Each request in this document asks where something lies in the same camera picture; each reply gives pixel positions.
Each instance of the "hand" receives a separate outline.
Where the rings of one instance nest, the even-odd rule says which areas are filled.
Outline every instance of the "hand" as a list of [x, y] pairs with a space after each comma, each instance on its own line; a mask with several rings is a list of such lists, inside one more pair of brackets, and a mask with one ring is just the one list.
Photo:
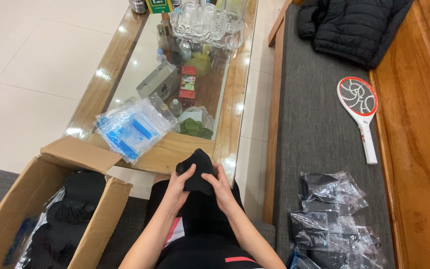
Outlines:
[[214, 169], [216, 171], [216, 175], [218, 180], [210, 174], [202, 174], [202, 178], [207, 180], [208, 183], [212, 184], [215, 195], [216, 195], [216, 203], [218, 204], [218, 208], [227, 214], [230, 208], [234, 206], [239, 206], [233, 197], [232, 190], [230, 189], [230, 184], [228, 183], [228, 179], [226, 178], [225, 170], [221, 164], [214, 164]]
[[167, 186], [161, 204], [169, 207], [169, 210], [175, 215], [182, 208], [182, 205], [185, 203], [190, 193], [184, 192], [183, 187], [185, 186], [185, 181], [194, 175], [195, 167], [196, 165], [192, 164], [187, 172], [182, 175], [177, 176], [177, 173], [174, 171], [170, 176], [169, 186]]

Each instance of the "person's left hand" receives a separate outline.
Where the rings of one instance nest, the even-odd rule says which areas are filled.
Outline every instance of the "person's left hand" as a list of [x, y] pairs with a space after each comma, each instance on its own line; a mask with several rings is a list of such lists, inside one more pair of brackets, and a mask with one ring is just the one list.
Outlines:
[[185, 181], [193, 176], [194, 172], [195, 164], [192, 164], [187, 172], [183, 173], [182, 175], [177, 176], [177, 173], [174, 171], [170, 176], [169, 186], [167, 186], [162, 203], [165, 206], [170, 207], [170, 210], [174, 214], [178, 213], [178, 211], [182, 208], [182, 205], [187, 200], [188, 194], [190, 192], [184, 192], [183, 187], [185, 186]]

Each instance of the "white racket handle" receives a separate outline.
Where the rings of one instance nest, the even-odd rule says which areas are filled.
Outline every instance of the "white racket handle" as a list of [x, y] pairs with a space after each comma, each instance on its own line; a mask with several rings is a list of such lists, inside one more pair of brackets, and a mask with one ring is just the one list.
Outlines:
[[359, 129], [361, 130], [361, 138], [363, 139], [367, 164], [377, 164], [376, 151], [374, 150], [374, 143], [369, 125], [359, 125]]

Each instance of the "forearm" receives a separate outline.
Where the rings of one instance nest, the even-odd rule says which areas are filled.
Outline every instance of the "forearm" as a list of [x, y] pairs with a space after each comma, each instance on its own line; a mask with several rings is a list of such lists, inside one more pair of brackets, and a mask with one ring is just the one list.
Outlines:
[[157, 262], [167, 240], [177, 212], [164, 200], [152, 216], [142, 234], [122, 261], [119, 269], [149, 269]]
[[286, 268], [273, 248], [261, 236], [243, 210], [235, 203], [225, 212], [240, 247], [266, 269]]

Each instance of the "black puffer jacket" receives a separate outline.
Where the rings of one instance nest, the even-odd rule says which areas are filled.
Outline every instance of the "black puffer jacket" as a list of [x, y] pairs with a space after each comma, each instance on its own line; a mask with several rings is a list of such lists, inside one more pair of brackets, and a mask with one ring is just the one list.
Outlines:
[[375, 68], [391, 45], [413, 0], [305, 0], [298, 35], [318, 52]]

